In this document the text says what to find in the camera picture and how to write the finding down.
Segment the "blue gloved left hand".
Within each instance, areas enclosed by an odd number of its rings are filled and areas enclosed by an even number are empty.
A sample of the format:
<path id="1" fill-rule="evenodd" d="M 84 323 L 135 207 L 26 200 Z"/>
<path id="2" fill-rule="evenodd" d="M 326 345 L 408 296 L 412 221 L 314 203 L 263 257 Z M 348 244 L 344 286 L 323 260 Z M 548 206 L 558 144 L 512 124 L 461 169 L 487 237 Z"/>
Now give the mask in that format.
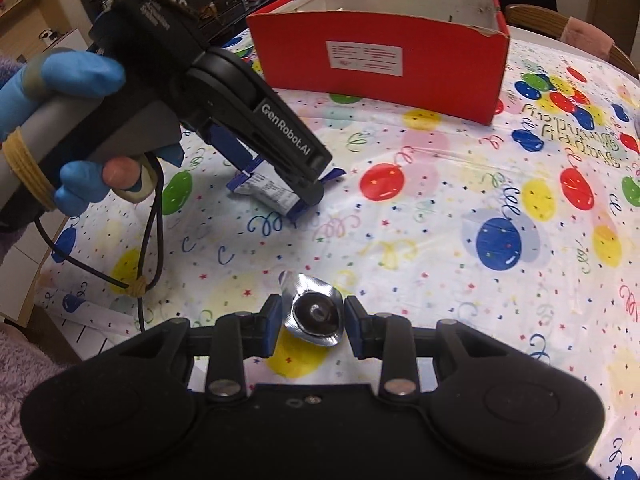
<path id="1" fill-rule="evenodd" d="M 58 172 L 61 184 L 54 186 L 23 144 L 24 122 L 51 96 L 97 100 L 119 92 L 125 84 L 126 73 L 119 62 L 90 52 L 58 51 L 25 65 L 2 58 L 1 141 L 10 144 L 6 163 L 8 175 L 16 181 L 14 188 L 2 181 L 2 194 L 12 197 L 18 188 L 26 188 L 27 196 L 39 205 L 70 217 L 82 214 L 111 191 L 130 203 L 146 200 L 152 188 L 144 186 L 142 178 L 150 172 L 133 158 L 114 157 L 104 164 L 69 162 Z"/>

